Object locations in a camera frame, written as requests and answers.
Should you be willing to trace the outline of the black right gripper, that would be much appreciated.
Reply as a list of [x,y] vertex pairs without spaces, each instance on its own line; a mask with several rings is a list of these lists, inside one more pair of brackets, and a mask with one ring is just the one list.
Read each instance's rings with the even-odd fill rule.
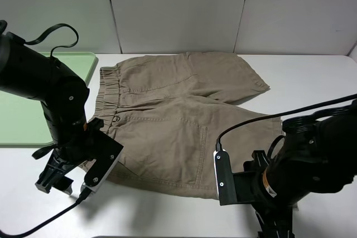
[[244,162],[244,171],[233,174],[238,204],[254,208],[260,225],[258,237],[293,238],[292,206],[278,205],[277,194],[266,179],[268,165],[265,151],[255,150],[252,160]]

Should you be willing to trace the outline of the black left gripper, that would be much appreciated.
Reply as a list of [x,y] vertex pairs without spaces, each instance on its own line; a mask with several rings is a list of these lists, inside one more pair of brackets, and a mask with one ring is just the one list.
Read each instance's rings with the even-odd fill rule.
[[[72,138],[64,144],[53,144],[42,147],[34,152],[34,159],[40,159],[50,153],[44,170],[40,173],[35,186],[44,193],[49,193],[55,188],[67,195],[73,192],[73,180],[66,175],[78,165],[92,157],[89,152],[93,145],[93,132],[100,130],[104,126],[104,121],[95,118],[87,125],[87,129],[81,134],[74,134]],[[80,190],[84,191],[88,187],[82,183]]]

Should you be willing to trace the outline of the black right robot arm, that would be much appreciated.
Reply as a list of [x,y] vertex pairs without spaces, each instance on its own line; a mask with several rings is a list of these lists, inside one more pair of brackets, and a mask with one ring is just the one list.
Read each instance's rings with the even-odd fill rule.
[[283,134],[229,173],[221,205],[249,204],[259,237],[293,237],[294,205],[309,193],[336,193],[356,176],[356,96],[286,112]]

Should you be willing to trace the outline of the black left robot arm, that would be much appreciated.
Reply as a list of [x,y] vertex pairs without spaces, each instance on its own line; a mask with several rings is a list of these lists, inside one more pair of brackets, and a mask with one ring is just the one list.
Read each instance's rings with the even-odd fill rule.
[[73,180],[66,174],[96,157],[93,132],[104,123],[98,118],[86,120],[89,88],[84,80],[53,55],[46,57],[30,48],[59,28],[71,26],[56,24],[32,41],[6,32],[6,27],[2,20],[1,91],[39,101],[53,140],[32,155],[34,159],[50,155],[35,185],[44,193],[55,188],[71,195]]

